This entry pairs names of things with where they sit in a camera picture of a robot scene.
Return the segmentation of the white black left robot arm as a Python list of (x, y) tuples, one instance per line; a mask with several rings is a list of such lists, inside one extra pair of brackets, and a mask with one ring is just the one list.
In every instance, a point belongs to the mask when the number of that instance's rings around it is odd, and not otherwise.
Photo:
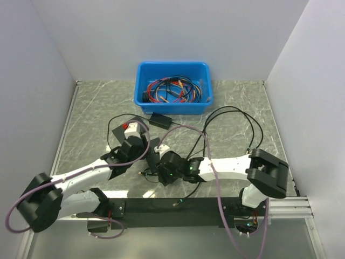
[(86, 192), (82, 189), (124, 174), (132, 164), (147, 156), (150, 144), (148, 134), (130, 134), (121, 146), (85, 167), (54, 177), (40, 173), (29, 183), (15, 207), (35, 233), (72, 214), (104, 216), (109, 211), (108, 197), (98, 188)]

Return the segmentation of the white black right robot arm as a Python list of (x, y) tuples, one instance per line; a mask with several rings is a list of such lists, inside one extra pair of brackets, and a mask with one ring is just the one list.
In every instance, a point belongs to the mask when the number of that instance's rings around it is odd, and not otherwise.
[(179, 156), (167, 145), (155, 147), (154, 152), (160, 158), (156, 168), (158, 180), (164, 186), (176, 179), (189, 183), (213, 180), (250, 182), (237, 202), (237, 209), (243, 215), (250, 215), (268, 197), (284, 199), (287, 196), (288, 163), (262, 149), (235, 158), (199, 157), (190, 160)]

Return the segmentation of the black switch box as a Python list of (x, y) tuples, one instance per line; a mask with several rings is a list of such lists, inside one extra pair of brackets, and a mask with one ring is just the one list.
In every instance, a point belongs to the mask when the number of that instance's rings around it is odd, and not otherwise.
[(150, 147), (147, 152), (146, 162), (148, 164), (149, 170), (152, 174), (157, 174), (156, 165), (160, 161), (159, 154), (154, 151), (154, 148), (159, 144), (160, 138), (155, 138), (150, 141)]

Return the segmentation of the black patch cable teal plug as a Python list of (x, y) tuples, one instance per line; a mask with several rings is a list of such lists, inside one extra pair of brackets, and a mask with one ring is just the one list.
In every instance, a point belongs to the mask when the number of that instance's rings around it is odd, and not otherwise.
[[(237, 131), (236, 134), (232, 134), (230, 137), (226, 137), (225, 134), (229, 133), (229, 129), (225, 129), (224, 126), (220, 126), (219, 123), (216, 123), (216, 126), (218, 126), (218, 129), (221, 128), (225, 130), (225, 133), (223, 136), (219, 139), (212, 139), (215, 141), (216, 144), (220, 144), (220, 147), (222, 148), (230, 148), (231, 144), (239, 144), (240, 147), (235, 148), (235, 151), (231, 151), (231, 154), (237, 153), (249, 153), (254, 148), (259, 148), (263, 142), (264, 139), (264, 131), (262, 129), (262, 126), (260, 123), (251, 115), (249, 115), (247, 112), (242, 111), (240, 108), (237, 108), (235, 106), (223, 106), (220, 107), (213, 112), (206, 118), (205, 124), (204, 124), (204, 133), (206, 133), (206, 130), (208, 126), (211, 125), (211, 123), (216, 120), (217, 122), (220, 122), (220, 119), (217, 119), (218, 117), (221, 117), (222, 115), (226, 115), (226, 117), (229, 117), (229, 114), (235, 114), (239, 113), (240, 116), (235, 117), (235, 122), (241, 121), (240, 118), (243, 118), (245, 121), (247, 121), (248, 127), (244, 127), (242, 130), (240, 126), (233, 126), (233, 130)], [(255, 139), (255, 129), (260, 130), (261, 137), (259, 139), (259, 142), (253, 145), (254, 139)]]

